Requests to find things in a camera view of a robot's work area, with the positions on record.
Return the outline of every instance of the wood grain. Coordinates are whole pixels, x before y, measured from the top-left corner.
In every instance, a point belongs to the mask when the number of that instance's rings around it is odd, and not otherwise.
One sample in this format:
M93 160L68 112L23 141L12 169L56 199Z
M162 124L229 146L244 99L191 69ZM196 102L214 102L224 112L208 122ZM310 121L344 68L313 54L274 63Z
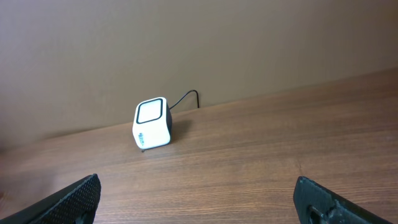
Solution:
M398 222L398 68L173 114L141 153L131 123L0 155L4 218L97 173L95 223L298 223L306 175Z

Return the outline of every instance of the white device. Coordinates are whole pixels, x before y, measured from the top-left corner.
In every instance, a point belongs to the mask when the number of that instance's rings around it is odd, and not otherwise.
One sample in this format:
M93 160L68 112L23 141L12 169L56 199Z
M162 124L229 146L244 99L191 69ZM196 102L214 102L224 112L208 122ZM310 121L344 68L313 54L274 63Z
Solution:
M138 104L132 135L142 151L163 146L172 137L172 115L167 100L158 97Z

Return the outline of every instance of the wooden table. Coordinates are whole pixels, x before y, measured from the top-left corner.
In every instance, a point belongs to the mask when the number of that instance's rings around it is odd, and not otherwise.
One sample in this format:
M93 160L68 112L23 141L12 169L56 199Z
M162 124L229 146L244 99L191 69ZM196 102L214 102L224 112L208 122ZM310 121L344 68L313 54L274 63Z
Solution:
M97 173L96 223L298 223L305 175L398 223L398 69L173 122L172 143L145 153L128 123L1 154L0 217Z

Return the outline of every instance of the power cord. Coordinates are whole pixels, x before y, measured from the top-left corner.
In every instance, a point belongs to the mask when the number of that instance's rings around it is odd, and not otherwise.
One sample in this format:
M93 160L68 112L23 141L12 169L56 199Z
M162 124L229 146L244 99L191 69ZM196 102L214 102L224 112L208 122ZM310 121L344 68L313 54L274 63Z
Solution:
M198 102L198 108L199 108L199 94L198 94L198 92L196 91L196 90L190 90L190 91L188 91L188 93L186 93L180 100L178 100L173 106L171 106L170 107L170 110L171 109L173 109L173 107L175 106L175 105L177 105L179 102L181 102L182 101L182 99L184 99L184 97L186 97L190 92L195 92L195 93L197 93L197 102Z

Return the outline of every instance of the beige wall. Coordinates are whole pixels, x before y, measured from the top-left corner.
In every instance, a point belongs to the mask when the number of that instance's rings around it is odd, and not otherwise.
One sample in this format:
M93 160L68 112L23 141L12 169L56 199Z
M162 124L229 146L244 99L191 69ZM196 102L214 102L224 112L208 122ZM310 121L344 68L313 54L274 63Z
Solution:
M396 1L0 1L0 147L398 65ZM195 107L190 96L173 112Z

